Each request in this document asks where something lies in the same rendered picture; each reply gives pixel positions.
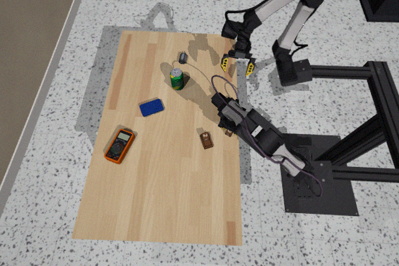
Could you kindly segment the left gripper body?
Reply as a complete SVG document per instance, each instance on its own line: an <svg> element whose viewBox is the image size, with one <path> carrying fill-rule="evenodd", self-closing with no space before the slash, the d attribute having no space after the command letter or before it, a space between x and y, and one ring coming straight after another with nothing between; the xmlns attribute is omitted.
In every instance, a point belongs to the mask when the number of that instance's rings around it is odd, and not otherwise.
<svg viewBox="0 0 399 266"><path fill-rule="evenodd" d="M229 120L224 121L222 118L220 118L220 122L219 122L218 126L222 127L222 128L224 127L225 129L234 132L233 129L236 127L236 124L234 121L229 121ZM235 132L234 132L234 134L235 134Z"/></svg>

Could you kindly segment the brown cube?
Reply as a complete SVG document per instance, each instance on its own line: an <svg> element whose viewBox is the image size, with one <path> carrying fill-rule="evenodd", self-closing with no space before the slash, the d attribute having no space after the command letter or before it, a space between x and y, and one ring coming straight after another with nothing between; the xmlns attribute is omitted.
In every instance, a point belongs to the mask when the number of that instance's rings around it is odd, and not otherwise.
<svg viewBox="0 0 399 266"><path fill-rule="evenodd" d="M228 135L229 137L231 137L232 134L233 134L233 132L230 130L226 130L226 132L225 132L225 135Z"/></svg>
<svg viewBox="0 0 399 266"><path fill-rule="evenodd" d="M202 134L201 134L201 137L202 137L203 141L209 140L208 132L202 133Z"/></svg>

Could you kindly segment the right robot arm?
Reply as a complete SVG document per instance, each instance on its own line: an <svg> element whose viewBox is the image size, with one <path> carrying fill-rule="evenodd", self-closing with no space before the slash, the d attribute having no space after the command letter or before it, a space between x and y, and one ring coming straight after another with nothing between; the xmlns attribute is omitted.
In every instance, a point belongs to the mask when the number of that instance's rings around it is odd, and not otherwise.
<svg viewBox="0 0 399 266"><path fill-rule="evenodd" d="M293 0L267 0L257 8L245 12L243 15L243 22L229 21L237 31L250 39L250 36L255 28L259 27L270 15L292 1ZM272 51L274 58L277 60L282 83L297 80L294 64L292 65L292 56L289 53L302 26L308 17L313 13L314 9L317 9L323 3L323 1L324 0L300 0L288 25L284 29L284 32L273 44ZM230 25L227 23L227 21L223 26L221 37L226 37L233 40L235 40L237 37L237 41L247 42L247 40L239 36L232 30L232 28L230 28ZM278 62L278 60L280 61Z"/></svg>

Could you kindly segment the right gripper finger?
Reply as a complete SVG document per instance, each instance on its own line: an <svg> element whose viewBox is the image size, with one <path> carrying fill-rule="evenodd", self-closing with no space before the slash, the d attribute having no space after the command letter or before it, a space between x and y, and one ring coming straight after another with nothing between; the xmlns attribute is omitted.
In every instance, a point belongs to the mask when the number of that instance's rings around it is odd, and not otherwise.
<svg viewBox="0 0 399 266"><path fill-rule="evenodd" d="M227 63L228 63L228 58L225 58L223 60L223 64L221 65L221 68L224 70L224 72L226 72ZM223 66L225 66L225 67L223 67Z"/></svg>
<svg viewBox="0 0 399 266"><path fill-rule="evenodd" d="M249 65L248 65L248 67L247 67L247 70L246 70L246 76L248 76L249 74L251 74L251 73L253 73L252 72L252 69L253 69L253 64L252 63L250 63ZM249 71L249 72L248 72ZM245 77L246 77L245 76Z"/></svg>

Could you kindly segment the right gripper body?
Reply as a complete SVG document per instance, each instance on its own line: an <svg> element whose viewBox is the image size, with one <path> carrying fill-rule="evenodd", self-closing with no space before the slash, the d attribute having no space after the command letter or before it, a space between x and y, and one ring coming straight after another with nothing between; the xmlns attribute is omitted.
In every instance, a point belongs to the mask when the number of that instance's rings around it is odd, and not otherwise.
<svg viewBox="0 0 399 266"><path fill-rule="evenodd" d="M248 45L247 42L244 42L244 41L236 41L235 49L234 49L234 50L229 50L228 54L224 54L224 55L223 55L223 58L221 59L221 65L223 64L223 60L224 60L225 58L232 57L232 58L235 58L235 59L239 59L239 58L234 57L234 53L235 53L236 48L245 49L245 48L247 47L247 45ZM254 68L255 68L255 65L256 65L256 63L255 63L256 58L253 58L253 57L252 57L252 54L249 53L249 57L245 56L245 59L250 59L249 62L248 62L248 65L249 65L250 63L253 64L253 66L254 66L253 69L252 69L252 72L253 72L253 71L254 71Z"/></svg>

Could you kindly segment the blue flat rectangular case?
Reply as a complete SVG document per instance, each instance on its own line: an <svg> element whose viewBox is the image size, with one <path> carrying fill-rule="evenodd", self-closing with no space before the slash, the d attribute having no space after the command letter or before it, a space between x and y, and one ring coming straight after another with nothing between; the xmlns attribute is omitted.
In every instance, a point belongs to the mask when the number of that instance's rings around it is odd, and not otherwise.
<svg viewBox="0 0 399 266"><path fill-rule="evenodd" d="M140 105L143 117L147 117L163 111L163 105L160 99L156 99Z"/></svg>

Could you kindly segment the orange digital multimeter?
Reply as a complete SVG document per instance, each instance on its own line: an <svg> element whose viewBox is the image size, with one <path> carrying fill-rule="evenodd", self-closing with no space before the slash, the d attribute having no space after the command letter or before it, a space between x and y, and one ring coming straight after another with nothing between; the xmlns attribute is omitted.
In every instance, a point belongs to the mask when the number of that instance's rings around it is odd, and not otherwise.
<svg viewBox="0 0 399 266"><path fill-rule="evenodd" d="M127 151L135 139L135 135L124 129L119 129L108 150L104 154L105 159L121 164Z"/></svg>

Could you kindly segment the brown wooden tray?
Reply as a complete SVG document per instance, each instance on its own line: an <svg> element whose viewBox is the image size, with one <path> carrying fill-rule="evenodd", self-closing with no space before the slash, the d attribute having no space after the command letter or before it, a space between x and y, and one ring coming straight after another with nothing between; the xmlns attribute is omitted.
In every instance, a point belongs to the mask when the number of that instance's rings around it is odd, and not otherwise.
<svg viewBox="0 0 399 266"><path fill-rule="evenodd" d="M209 136L209 140L206 140L206 141L203 141L201 135L200 135L200 138L201 138L202 144L204 146L204 149L208 149L208 148L212 148L213 147L213 144L212 144L210 136Z"/></svg>

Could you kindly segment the green soda can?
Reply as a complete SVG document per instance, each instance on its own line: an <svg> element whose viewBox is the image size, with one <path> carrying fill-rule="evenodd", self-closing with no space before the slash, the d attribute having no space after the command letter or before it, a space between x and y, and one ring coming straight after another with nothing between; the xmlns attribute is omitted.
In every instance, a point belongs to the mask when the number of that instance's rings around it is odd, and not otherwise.
<svg viewBox="0 0 399 266"><path fill-rule="evenodd" d="M181 90L184 87L183 72L179 68L173 68L170 72L171 86L174 90Z"/></svg>

